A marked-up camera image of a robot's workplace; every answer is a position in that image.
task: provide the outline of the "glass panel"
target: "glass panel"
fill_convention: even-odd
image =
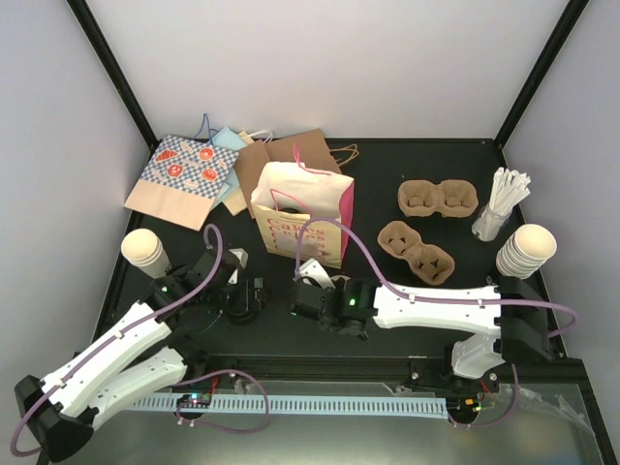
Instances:
[[[323,394],[341,389],[343,394],[381,395],[382,389],[389,395],[383,385],[360,384],[326,392],[325,384],[276,383],[269,391],[307,395],[317,386]],[[511,387],[502,387],[496,408],[481,412],[477,422],[501,416],[511,395]],[[208,419],[233,427],[251,427],[259,420],[253,415]],[[238,436],[178,426],[172,414],[121,412],[65,463],[220,465],[231,460],[252,465],[603,463],[579,389],[573,385],[525,385],[512,417],[483,430],[455,430],[447,421],[424,418],[274,416],[265,431]]]

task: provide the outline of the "black table surface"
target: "black table surface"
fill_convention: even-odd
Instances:
[[[348,140],[329,140],[332,148]],[[516,214],[499,236],[490,243],[472,235],[480,209],[488,202],[493,172],[502,163],[499,152],[489,141],[411,141],[361,140],[360,155],[342,171],[353,177],[355,209],[353,230],[364,241],[386,278],[406,286],[428,287],[409,269],[406,262],[384,252],[377,243],[379,231],[389,222],[402,220],[417,230],[425,243],[435,244],[451,254],[456,270],[443,288],[463,289],[486,285],[497,251],[520,225]],[[445,179],[465,179],[478,191],[479,207],[468,218],[407,218],[398,208],[396,193],[403,181],[427,179],[439,183]],[[267,254],[259,229],[247,210],[232,217],[217,206],[207,222],[216,224],[231,248],[242,247],[249,254],[247,276],[262,276],[270,291],[270,300],[261,315],[250,325],[231,325],[221,318],[210,330],[194,340],[211,355],[297,356],[297,357],[441,357],[445,347],[467,337],[466,333],[428,327],[400,327],[391,330],[368,325],[369,340],[361,342],[351,336],[321,332],[313,322],[294,317],[287,311],[291,288],[293,259]],[[148,228],[161,238],[174,265],[193,264],[203,251],[202,233],[148,216],[140,216],[137,228]],[[354,242],[349,243],[342,270],[331,274],[357,278],[374,275]],[[121,286],[119,298],[105,308],[101,329],[119,320],[144,290],[149,278],[128,266],[123,276],[116,276]],[[541,292],[535,279],[530,284]]]

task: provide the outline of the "paper cup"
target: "paper cup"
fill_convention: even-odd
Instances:
[[[120,251],[127,261],[153,279],[166,276],[171,261],[162,241],[151,230],[135,230],[125,236]]]
[[[514,233],[514,247],[533,260],[549,260],[558,250],[553,234],[540,225],[523,225]]]
[[[526,279],[557,251],[553,234],[539,225],[523,225],[500,249],[495,264],[504,276]]]
[[[513,234],[506,242],[506,253],[514,262],[531,266],[541,266],[544,262],[546,262],[546,260],[533,259],[532,257],[525,255],[516,247],[516,244],[514,242],[515,239]]]

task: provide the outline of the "gray wall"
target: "gray wall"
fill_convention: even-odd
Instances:
[[[585,359],[620,452],[620,3],[590,2],[507,146],[532,175],[528,221],[557,235],[544,267],[551,297],[579,311],[566,335]]]
[[[147,148],[66,2],[2,6],[0,463],[28,464],[13,386],[91,337]]]

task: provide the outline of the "black corner post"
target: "black corner post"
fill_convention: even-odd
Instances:
[[[523,113],[530,104],[534,94],[536,94],[541,82],[543,82],[546,72],[549,71],[549,68],[553,64],[553,60],[555,60],[562,45],[571,34],[574,25],[577,23],[577,20],[587,4],[588,0],[570,0],[564,9],[551,36],[548,41],[546,41],[539,59],[536,61],[534,68],[532,68],[530,76],[527,77],[518,97],[514,101],[514,104],[512,104],[511,111],[508,113],[500,132],[497,133],[495,143],[500,149],[504,148],[506,142],[508,142],[514,128],[516,128],[521,116],[523,116]]]
[[[134,95],[134,91],[125,78],[125,75],[123,75],[123,71],[120,69],[118,62],[114,57],[114,53],[112,53],[103,32],[99,28],[99,24],[97,24],[90,8],[88,8],[86,0],[67,0],[67,3],[73,10],[77,21],[79,21],[81,28],[84,30],[84,33],[88,38],[88,41],[97,52],[104,68],[106,68],[109,78],[112,80],[114,87],[116,87],[118,95],[120,95],[120,98],[125,103],[125,107],[127,107],[127,110],[132,115],[132,118],[134,118],[134,122],[136,123],[136,126],[138,126],[142,137],[146,141],[149,151],[152,152],[159,143],[157,137],[155,136],[155,133],[153,133],[153,130],[151,129],[151,126],[148,123],[140,104],[138,103],[138,99],[136,99],[136,96]]]

